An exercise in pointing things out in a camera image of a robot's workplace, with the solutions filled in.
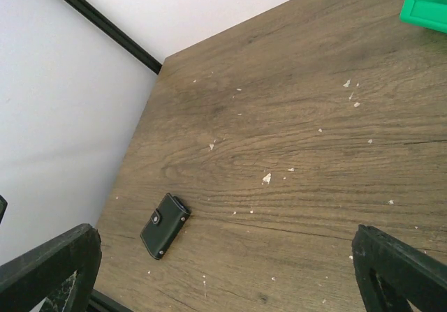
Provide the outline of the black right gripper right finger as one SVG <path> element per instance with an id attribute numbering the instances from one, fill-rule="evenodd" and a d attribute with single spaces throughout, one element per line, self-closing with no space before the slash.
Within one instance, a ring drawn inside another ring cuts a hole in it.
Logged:
<path id="1" fill-rule="evenodd" d="M 366 311 L 445 311 L 446 265 L 370 225 L 352 241 Z"/>

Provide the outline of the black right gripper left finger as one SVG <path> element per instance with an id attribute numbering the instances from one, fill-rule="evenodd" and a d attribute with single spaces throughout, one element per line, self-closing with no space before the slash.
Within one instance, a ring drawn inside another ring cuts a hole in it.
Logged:
<path id="1" fill-rule="evenodd" d="M 1 310 L 86 311 L 101 258 L 86 223 L 31 249 L 1 266 Z"/>

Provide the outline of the black leather card holder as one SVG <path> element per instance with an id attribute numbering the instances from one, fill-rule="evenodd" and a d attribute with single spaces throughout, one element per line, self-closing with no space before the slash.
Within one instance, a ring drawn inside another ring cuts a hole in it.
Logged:
<path id="1" fill-rule="evenodd" d="M 166 193 L 152 212 L 140 238 L 148 253 L 160 260 L 191 215 L 191 211 L 175 195 Z"/>

